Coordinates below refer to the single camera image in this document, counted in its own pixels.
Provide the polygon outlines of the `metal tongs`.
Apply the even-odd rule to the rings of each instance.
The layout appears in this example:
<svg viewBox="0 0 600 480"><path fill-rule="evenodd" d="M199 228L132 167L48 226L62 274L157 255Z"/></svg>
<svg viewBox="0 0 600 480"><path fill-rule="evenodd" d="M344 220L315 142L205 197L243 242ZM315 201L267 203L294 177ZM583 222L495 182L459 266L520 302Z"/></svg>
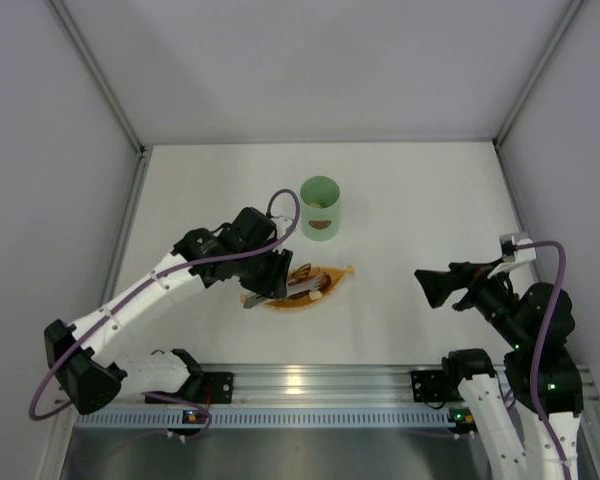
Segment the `metal tongs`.
<svg viewBox="0 0 600 480"><path fill-rule="evenodd" d="M324 282L325 276L323 274L318 274L312 278L308 278L299 283L295 283L291 286L288 286L286 289L286 294L283 297L280 297L280 300L286 299L293 295L297 295L306 291L315 291L318 290ZM260 304L272 301L272 298L268 298L262 295L257 295L255 293L251 293L248 295L241 296L241 303L245 309L254 308Z"/></svg>

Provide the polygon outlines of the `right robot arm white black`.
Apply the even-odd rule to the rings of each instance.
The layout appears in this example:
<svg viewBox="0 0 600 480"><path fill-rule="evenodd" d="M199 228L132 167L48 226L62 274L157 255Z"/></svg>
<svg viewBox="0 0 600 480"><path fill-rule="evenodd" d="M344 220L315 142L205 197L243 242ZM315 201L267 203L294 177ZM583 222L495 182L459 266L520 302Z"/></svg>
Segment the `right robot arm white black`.
<svg viewBox="0 0 600 480"><path fill-rule="evenodd" d="M572 302L559 282L535 283L517 295L502 265L452 263L414 273L431 307L464 291L454 310L478 311L511 348L504 367L512 401L479 348L443 357L447 388L469 408L492 478L575 479L583 386L566 350L575 327Z"/></svg>

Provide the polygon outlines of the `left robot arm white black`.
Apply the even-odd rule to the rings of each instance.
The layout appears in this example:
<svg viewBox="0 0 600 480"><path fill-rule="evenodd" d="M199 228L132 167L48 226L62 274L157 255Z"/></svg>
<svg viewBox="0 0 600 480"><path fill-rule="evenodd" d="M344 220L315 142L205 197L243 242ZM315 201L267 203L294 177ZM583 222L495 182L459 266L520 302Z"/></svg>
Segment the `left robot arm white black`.
<svg viewBox="0 0 600 480"><path fill-rule="evenodd" d="M133 358L126 345L179 302L221 281L237 278L266 299L285 297L293 254L281 245L297 223L245 207L216 231L187 232L148 274L96 311L47 326L47 362L70 405L88 415L137 394L149 403L196 400L203 371L186 350Z"/></svg>

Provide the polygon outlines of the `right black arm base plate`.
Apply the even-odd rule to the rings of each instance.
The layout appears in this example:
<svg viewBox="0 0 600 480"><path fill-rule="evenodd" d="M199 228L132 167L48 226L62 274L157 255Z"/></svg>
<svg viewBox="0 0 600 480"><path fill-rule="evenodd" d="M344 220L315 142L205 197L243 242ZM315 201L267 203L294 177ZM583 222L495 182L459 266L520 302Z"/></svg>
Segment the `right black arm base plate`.
<svg viewBox="0 0 600 480"><path fill-rule="evenodd" d="M410 378L416 403L446 404L461 400L453 378L442 369L413 370Z"/></svg>

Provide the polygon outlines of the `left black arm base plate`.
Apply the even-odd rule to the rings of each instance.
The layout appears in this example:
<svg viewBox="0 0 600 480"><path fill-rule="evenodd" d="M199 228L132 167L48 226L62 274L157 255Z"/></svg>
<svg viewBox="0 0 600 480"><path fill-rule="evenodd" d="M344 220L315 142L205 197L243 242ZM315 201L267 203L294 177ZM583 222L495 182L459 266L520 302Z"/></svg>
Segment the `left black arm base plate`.
<svg viewBox="0 0 600 480"><path fill-rule="evenodd" d="M174 396L197 404L231 404L233 387L232 372L203 372L190 376Z"/></svg>

